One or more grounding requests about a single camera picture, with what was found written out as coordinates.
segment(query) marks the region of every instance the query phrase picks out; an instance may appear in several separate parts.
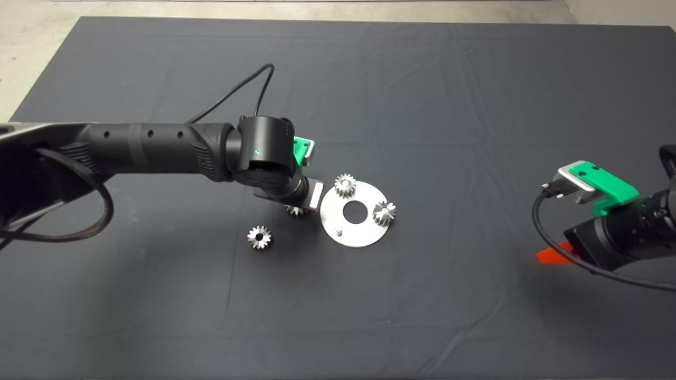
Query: metal gear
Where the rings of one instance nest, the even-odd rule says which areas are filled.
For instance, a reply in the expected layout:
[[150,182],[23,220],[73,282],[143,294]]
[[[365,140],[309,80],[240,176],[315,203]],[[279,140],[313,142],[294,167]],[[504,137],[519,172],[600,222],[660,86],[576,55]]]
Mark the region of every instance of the metal gear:
[[287,211],[287,214],[294,219],[304,218],[305,215],[308,214],[307,210],[300,207],[286,205],[284,206],[284,209]]
[[357,187],[357,180],[351,174],[345,173],[336,177],[335,189],[336,193],[343,198],[349,198],[354,194],[354,189]]
[[265,226],[256,226],[249,231],[247,241],[257,251],[265,250],[272,243],[272,234]]
[[392,202],[379,202],[373,209],[373,220],[381,226],[389,226],[396,215],[397,206]]

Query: concrete floor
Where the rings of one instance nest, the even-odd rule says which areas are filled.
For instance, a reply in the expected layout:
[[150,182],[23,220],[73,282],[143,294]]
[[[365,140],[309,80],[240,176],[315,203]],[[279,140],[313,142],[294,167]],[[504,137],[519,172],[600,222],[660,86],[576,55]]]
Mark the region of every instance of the concrete floor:
[[0,0],[3,25],[0,28],[0,122],[11,117],[80,16],[552,24],[576,24],[581,20],[598,24],[675,25],[676,1],[54,3],[51,0]]

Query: green 3d-printed bracket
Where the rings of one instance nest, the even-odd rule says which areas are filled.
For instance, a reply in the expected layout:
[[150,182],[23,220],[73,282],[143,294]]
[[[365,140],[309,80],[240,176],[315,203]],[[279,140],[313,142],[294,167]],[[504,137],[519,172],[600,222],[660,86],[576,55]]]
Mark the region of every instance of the green 3d-printed bracket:
[[594,204],[594,216],[597,217],[606,215],[613,207],[623,205],[639,195],[634,186],[588,161],[573,166],[571,174],[606,195],[606,198]]
[[310,148],[311,140],[302,137],[293,138],[293,157],[298,161],[298,166],[304,166],[304,158]]

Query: black cable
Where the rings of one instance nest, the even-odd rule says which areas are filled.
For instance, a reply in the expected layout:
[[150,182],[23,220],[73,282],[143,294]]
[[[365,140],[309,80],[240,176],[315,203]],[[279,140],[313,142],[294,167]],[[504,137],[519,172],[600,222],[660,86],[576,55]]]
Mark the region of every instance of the black cable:
[[[15,240],[28,240],[28,241],[42,241],[45,243],[63,243],[67,241],[78,241],[83,240],[88,237],[92,237],[101,231],[110,223],[110,220],[113,218],[113,199],[110,196],[108,190],[103,186],[103,183],[98,181],[94,173],[90,168],[81,164],[79,161],[73,160],[72,158],[65,156],[56,151],[49,149],[38,148],[36,151],[43,157],[48,158],[52,161],[58,162],[59,164],[65,166],[66,168],[72,170],[77,174],[84,182],[92,186],[94,190],[98,191],[103,198],[103,216],[91,226],[76,232],[69,233],[67,235],[39,235],[33,233],[24,233],[23,231],[0,231],[0,238],[2,239],[15,239]],[[27,229],[30,225],[22,225],[20,229]]]
[[595,275],[599,275],[602,277],[605,277],[607,279],[619,281],[621,283],[629,284],[629,285],[635,285],[638,287],[646,287],[648,289],[657,289],[657,290],[665,290],[665,291],[676,291],[676,285],[675,284],[670,284],[670,283],[661,283],[661,282],[656,282],[656,281],[651,281],[651,280],[644,280],[644,279],[637,279],[635,277],[630,277],[630,276],[625,276],[625,275],[620,275],[619,273],[615,272],[610,272],[609,270],[604,270],[601,268],[598,268],[597,266],[594,266],[582,259],[579,259],[572,254],[566,252],[563,248],[559,247],[558,244],[552,239],[551,236],[545,232],[544,227],[542,226],[542,222],[540,221],[540,205],[542,205],[542,201],[551,197],[551,195],[543,191],[540,193],[540,195],[535,198],[535,203],[533,203],[533,212],[532,212],[532,217],[533,217],[533,224],[535,225],[535,230],[537,233],[540,235],[540,237],[553,249],[555,250],[558,254],[561,256],[565,257],[569,261],[571,261],[573,264],[580,266],[581,268],[584,268],[591,273]]
[[219,105],[221,105],[224,101],[226,101],[229,97],[233,96],[234,93],[236,93],[239,89],[244,87],[247,83],[251,82],[252,80],[256,79],[263,71],[270,69],[270,73],[268,74],[268,78],[265,80],[265,84],[263,84],[263,89],[260,91],[260,95],[258,95],[258,101],[256,102],[256,110],[253,113],[254,116],[258,116],[258,110],[260,109],[260,104],[263,102],[263,96],[265,96],[265,91],[268,89],[268,84],[270,83],[270,79],[272,79],[272,75],[274,74],[274,65],[273,64],[265,64],[263,65],[260,69],[256,70],[253,74],[249,75],[245,80],[241,81],[238,85],[233,87],[230,91],[228,91],[227,94],[223,95],[219,100],[217,100],[214,104],[206,108],[204,111],[198,113],[194,118],[186,121],[187,124],[193,124],[198,121],[200,121],[204,116],[207,116],[208,114],[211,113],[211,111],[215,110]]
[[[14,231],[14,232],[17,232],[17,233],[24,232],[25,230],[27,230],[28,228],[30,228],[30,226],[34,225],[35,222],[37,222],[38,220],[40,220],[40,218],[42,218],[42,217],[43,217],[43,215],[40,215],[40,216],[38,216],[38,217],[35,218],[35,219],[29,220],[28,222],[25,222],[24,224],[21,224],[21,226],[20,226],[19,228],[17,228],[16,231]],[[2,243],[0,243],[0,251],[4,250],[4,249],[5,249],[12,241],[14,241],[14,239],[11,238],[11,237],[8,237],[7,239],[4,239],[4,240],[2,241]]]

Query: cable connector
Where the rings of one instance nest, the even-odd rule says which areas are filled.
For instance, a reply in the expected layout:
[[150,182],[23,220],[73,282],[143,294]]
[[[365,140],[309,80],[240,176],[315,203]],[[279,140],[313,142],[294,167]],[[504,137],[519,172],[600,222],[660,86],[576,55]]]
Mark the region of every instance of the cable connector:
[[579,190],[579,187],[568,179],[562,177],[555,179],[552,182],[543,184],[542,189],[542,192],[547,194],[547,198],[556,197],[556,199],[561,199],[566,195],[576,192]]

